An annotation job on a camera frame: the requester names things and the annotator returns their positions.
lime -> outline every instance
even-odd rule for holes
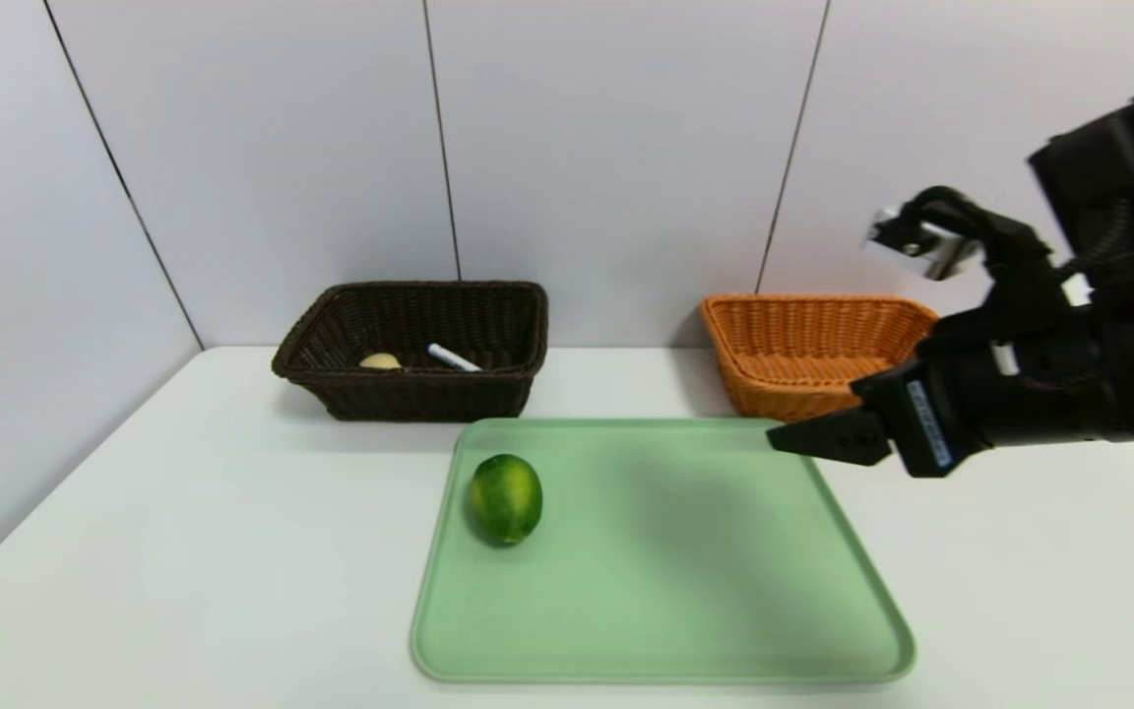
[[[466,504],[492,541],[519,543],[541,521],[541,480],[518,455],[494,455],[475,469]]]

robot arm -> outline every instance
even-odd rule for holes
[[[1134,440],[1134,101],[1031,157],[1075,258],[1055,268],[1021,221],[932,187],[879,213],[869,246],[940,280],[981,248],[995,286],[898,368],[852,382],[862,407],[769,431],[773,448],[942,476],[998,445]],[[1083,272],[1091,304],[1061,284]]]

plastic tray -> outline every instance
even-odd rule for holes
[[[456,683],[885,682],[914,641],[806,458],[772,422],[476,422],[463,432],[414,615],[420,668]],[[530,461],[544,512],[494,548],[466,486]]]

wicker basket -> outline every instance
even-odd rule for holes
[[[716,295],[702,314],[734,408],[782,422],[860,405],[847,383],[907,360],[939,319],[881,295]]]
[[[473,422],[518,416],[545,360],[549,299],[534,282],[390,281],[329,288],[282,340],[273,373],[346,422]],[[475,362],[451,369],[435,341]],[[400,370],[358,362],[375,352]]]

marker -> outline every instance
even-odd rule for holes
[[[460,358],[457,354],[454,354],[449,349],[445,349],[443,347],[437,345],[435,341],[432,341],[431,345],[428,345],[428,355],[432,355],[432,357],[435,357],[441,362],[449,364],[450,368],[454,368],[456,370],[463,370],[464,372],[481,371],[481,369],[475,366],[475,363]]]

